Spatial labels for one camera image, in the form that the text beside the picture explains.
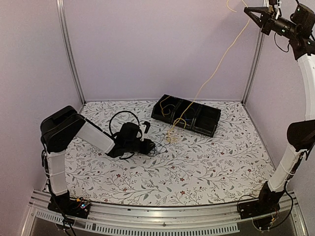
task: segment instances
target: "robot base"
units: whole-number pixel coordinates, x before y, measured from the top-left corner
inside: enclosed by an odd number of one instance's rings
[[[69,197],[69,192],[61,196],[51,197],[48,209],[57,213],[87,219],[91,205],[87,205],[82,209],[79,202]]]
[[[260,215],[270,214],[275,212],[276,210],[280,210],[280,205],[276,204],[273,206],[265,206],[261,209],[261,205],[259,204],[259,200],[248,202],[248,203],[240,203],[237,206],[237,210],[240,213],[241,219],[252,218]]]

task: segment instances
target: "lavender backdrop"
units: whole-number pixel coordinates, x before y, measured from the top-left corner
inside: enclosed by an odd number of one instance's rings
[[[65,11],[87,100],[194,98],[248,18],[240,0],[68,0]],[[262,0],[248,4],[262,5]],[[202,99],[242,100],[258,29],[250,23]]]
[[[0,235],[18,235],[34,189],[43,186],[39,125],[80,102],[55,1],[0,2]]]
[[[302,4],[315,10],[313,0],[303,0]],[[283,14],[288,19],[296,8],[295,1],[283,3]],[[287,40],[277,37],[283,48]],[[303,78],[292,50],[281,52],[275,45],[273,35],[266,37],[247,109],[261,134],[267,149],[278,166],[286,144],[286,131],[292,122],[305,119],[305,91]],[[315,168],[314,153],[303,162],[289,186],[295,193],[305,217],[310,235],[315,235]]]

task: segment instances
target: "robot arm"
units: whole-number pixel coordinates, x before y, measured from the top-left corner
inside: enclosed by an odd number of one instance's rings
[[[78,204],[69,196],[64,166],[66,148],[74,137],[78,137],[113,158],[122,156],[126,152],[148,154],[155,147],[151,140],[145,138],[150,123],[140,124],[138,118],[137,121],[138,125],[131,122],[125,123],[119,132],[109,135],[78,114],[71,106],[67,106],[45,119],[40,130],[41,142],[44,146],[42,164],[49,179],[48,186],[52,195],[48,208],[86,218],[89,210],[87,202],[82,202],[84,207],[82,207],[82,211],[78,211],[77,207],[73,207]]]
[[[310,39],[315,13],[299,3],[289,21],[279,16],[279,9],[274,7],[275,0],[269,0],[269,4],[269,7],[246,7],[244,12],[261,28],[262,33],[269,35],[273,30],[289,39],[303,75],[306,114],[305,121],[289,126],[288,145],[283,158],[273,176],[263,185],[258,200],[239,204],[242,219],[280,209],[279,200],[285,192],[286,183],[293,178],[303,158],[308,158],[315,144],[315,42]]]

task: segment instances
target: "black tray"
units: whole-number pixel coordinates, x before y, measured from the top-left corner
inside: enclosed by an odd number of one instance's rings
[[[153,107],[151,117],[173,124],[190,103],[191,101],[165,94]],[[186,126],[182,120],[176,125],[182,128],[185,126],[185,129],[213,137],[220,116],[220,109],[194,102],[182,117],[186,121]]]

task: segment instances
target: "floral tablecloth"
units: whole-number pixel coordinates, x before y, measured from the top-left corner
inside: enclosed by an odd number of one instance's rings
[[[82,115],[108,132],[109,119],[118,111],[134,112],[149,121],[149,138],[158,154],[136,154],[120,160],[75,138],[66,151],[66,182],[73,197],[93,201],[146,205],[182,206],[227,203],[244,194],[257,195],[274,172],[271,160],[239,102],[199,102],[222,110],[213,138],[176,127],[177,143],[164,139],[170,124],[151,118],[156,101],[90,102]],[[121,114],[113,132],[127,121]]]

